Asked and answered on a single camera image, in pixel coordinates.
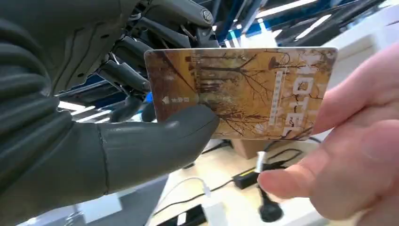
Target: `white cable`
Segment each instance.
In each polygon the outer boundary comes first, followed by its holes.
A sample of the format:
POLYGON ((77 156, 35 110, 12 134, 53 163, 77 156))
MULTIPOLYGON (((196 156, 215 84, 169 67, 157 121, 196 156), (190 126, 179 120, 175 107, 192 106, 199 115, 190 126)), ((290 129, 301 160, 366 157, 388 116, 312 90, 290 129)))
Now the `white cable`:
POLYGON ((149 219, 147 220, 147 223, 145 224, 145 226, 150 225, 151 219, 154 216, 155 211, 161 206, 161 204, 166 200, 166 198, 172 193, 173 190, 175 190, 179 185, 181 185, 182 183, 188 181, 188 180, 199 180, 202 183, 202 190, 204 191, 205 195, 207 197, 211 196, 211 189, 208 187, 208 185, 205 183, 205 181, 199 177, 191 177, 191 178, 186 178, 182 181, 180 181, 179 183, 177 183, 175 186, 172 187, 172 189, 170 189, 168 191, 168 193, 166 193, 166 195, 158 202, 157 206, 155 207, 154 211, 152 212, 152 214, 150 215, 149 219))

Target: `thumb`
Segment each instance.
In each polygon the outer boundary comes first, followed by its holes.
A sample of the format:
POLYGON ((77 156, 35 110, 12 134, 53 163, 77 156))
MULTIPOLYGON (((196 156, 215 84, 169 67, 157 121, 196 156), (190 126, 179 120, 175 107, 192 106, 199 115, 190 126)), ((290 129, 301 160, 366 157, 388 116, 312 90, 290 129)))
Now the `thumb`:
POLYGON ((313 127, 313 134, 340 125, 365 106, 370 94, 361 84, 364 83, 360 78, 362 73, 363 70, 358 68, 345 81, 327 91, 313 127))
POLYGON ((385 104, 381 98, 387 96, 387 89, 397 87, 398 57, 399 42, 363 62, 345 81, 328 91, 313 134, 340 125, 367 104, 385 104))

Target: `screw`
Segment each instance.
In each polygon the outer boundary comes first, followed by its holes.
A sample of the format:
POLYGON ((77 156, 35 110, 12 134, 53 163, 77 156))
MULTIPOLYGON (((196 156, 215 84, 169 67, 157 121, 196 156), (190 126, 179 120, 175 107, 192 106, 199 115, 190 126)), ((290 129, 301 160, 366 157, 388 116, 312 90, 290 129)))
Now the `screw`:
POLYGON ((209 12, 209 10, 203 9, 203 10, 201 11, 201 14, 202 14, 202 17, 205 19, 205 21, 206 21, 208 24, 211 24, 211 23, 212 23, 213 17, 212 17, 211 12, 209 12))

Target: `gray robotic glove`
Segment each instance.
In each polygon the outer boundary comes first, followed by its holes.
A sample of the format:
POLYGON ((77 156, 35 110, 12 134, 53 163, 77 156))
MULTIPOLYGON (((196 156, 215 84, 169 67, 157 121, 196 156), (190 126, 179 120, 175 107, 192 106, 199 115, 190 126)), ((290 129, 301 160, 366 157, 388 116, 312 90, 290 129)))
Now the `gray robotic glove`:
POLYGON ((194 161, 218 126, 204 107, 162 123, 75 123, 53 93, 82 83, 135 0, 0 3, 0 225, 91 200, 194 161))

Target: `power plug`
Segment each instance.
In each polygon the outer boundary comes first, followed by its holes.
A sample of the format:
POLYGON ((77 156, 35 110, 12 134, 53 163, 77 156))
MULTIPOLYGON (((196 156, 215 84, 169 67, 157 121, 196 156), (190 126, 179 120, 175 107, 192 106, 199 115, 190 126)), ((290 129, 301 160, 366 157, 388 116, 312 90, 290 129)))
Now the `power plug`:
POLYGON ((213 196, 207 196, 202 203, 205 217, 209 226, 228 226, 223 203, 213 196))

